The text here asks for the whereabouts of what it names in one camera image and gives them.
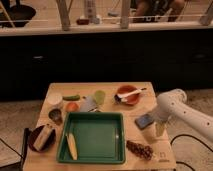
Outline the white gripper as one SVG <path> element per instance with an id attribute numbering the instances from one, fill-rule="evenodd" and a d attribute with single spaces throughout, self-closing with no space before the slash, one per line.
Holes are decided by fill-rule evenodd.
<path id="1" fill-rule="evenodd" d="M 165 112 L 163 109 L 161 109 L 159 106 L 154 107 L 149 114 L 153 117 L 153 119 L 158 122 L 155 124 L 156 128 L 156 136 L 160 137 L 163 135 L 165 129 L 166 129 L 166 122 L 170 118 L 170 114 L 168 112 Z"/>

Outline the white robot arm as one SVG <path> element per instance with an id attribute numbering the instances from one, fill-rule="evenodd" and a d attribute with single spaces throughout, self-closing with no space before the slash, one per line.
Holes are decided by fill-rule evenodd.
<path id="1" fill-rule="evenodd" d="M 158 123 L 166 123 L 170 116 L 177 116 L 209 141 L 213 142 L 213 116 L 209 116 L 186 104 L 187 94 L 182 89 L 160 93 L 156 106 L 150 111 Z"/>

